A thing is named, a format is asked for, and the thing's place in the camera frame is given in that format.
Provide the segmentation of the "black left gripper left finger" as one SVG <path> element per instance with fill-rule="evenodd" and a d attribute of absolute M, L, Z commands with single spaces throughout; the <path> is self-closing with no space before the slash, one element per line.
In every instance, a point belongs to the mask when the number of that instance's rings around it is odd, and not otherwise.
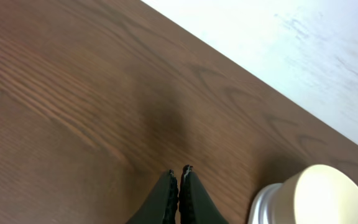
<path fill-rule="evenodd" d="M 138 211 L 126 224 L 175 224 L 178 181 L 173 170 L 162 173 Z"/>

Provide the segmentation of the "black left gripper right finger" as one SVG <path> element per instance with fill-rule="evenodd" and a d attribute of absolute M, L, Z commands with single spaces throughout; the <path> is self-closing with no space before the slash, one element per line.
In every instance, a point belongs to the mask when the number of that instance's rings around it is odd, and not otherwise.
<path fill-rule="evenodd" d="M 189 164 L 181 175 L 179 212 L 181 224 L 228 224 Z"/>

